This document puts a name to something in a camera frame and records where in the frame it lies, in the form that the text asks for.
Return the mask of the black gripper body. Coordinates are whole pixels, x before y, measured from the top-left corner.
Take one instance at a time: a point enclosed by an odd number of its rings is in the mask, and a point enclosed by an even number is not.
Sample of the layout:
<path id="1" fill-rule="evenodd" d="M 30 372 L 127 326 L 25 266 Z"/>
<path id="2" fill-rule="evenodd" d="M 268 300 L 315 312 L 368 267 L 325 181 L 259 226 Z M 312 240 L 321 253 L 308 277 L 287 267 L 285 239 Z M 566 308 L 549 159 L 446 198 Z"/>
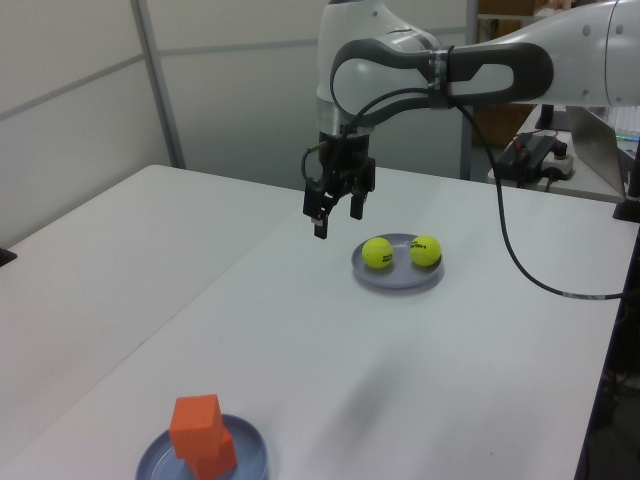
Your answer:
<path id="1" fill-rule="evenodd" d="M 375 160 L 369 156 L 370 136 L 345 139 L 319 134 L 323 168 L 320 188 L 328 195 L 367 195 L 375 189 Z"/>

